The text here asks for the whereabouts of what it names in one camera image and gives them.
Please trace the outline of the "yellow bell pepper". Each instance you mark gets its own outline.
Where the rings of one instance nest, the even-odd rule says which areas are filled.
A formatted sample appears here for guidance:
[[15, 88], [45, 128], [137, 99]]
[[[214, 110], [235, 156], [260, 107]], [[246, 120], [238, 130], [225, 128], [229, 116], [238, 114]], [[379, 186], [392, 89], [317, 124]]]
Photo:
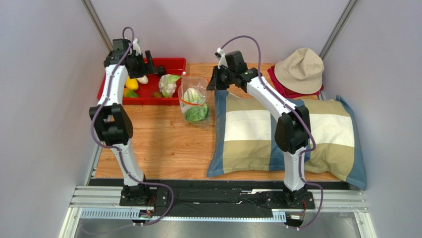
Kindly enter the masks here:
[[139, 89], [139, 83], [136, 78], [127, 77], [125, 87], [129, 90], [136, 91]]

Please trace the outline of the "clear zip top bag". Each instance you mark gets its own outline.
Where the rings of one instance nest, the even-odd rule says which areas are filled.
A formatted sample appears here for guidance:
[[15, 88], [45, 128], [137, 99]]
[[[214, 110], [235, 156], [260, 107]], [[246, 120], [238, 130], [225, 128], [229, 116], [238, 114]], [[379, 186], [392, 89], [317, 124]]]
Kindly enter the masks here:
[[179, 105], [184, 119], [194, 125], [205, 125], [210, 121], [208, 80], [201, 76], [181, 75], [178, 88]]

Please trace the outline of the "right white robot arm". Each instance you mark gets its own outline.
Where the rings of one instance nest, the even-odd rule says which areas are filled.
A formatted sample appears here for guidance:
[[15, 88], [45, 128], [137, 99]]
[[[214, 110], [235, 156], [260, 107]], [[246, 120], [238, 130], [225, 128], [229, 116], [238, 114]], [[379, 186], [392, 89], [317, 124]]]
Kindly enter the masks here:
[[257, 99], [276, 119], [274, 139], [282, 150], [285, 165], [282, 201], [289, 207], [303, 203], [307, 193], [304, 179], [305, 150], [312, 136], [306, 106], [296, 106], [282, 97], [264, 79], [259, 69], [248, 68], [240, 51], [217, 49], [219, 62], [213, 67], [209, 91], [226, 90], [231, 85]]

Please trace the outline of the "green lettuce cabbage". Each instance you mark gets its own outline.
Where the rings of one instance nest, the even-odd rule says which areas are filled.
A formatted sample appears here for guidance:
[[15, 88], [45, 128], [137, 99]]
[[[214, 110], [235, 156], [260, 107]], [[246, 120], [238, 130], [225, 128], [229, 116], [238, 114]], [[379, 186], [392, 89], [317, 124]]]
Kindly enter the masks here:
[[209, 107], [206, 97], [197, 88], [188, 88], [182, 97], [182, 113], [189, 122], [205, 121], [208, 118]]

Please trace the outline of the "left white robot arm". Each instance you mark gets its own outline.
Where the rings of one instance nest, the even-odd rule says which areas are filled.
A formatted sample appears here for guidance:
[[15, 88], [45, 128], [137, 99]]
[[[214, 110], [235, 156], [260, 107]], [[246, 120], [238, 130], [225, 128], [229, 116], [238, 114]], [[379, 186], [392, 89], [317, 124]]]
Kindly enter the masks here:
[[121, 206], [146, 206], [153, 199], [133, 151], [133, 124], [122, 105], [128, 78], [156, 72], [150, 52], [146, 54], [144, 60], [138, 39], [115, 39], [104, 61], [105, 81], [99, 102], [89, 109], [91, 135], [114, 153], [123, 174]]

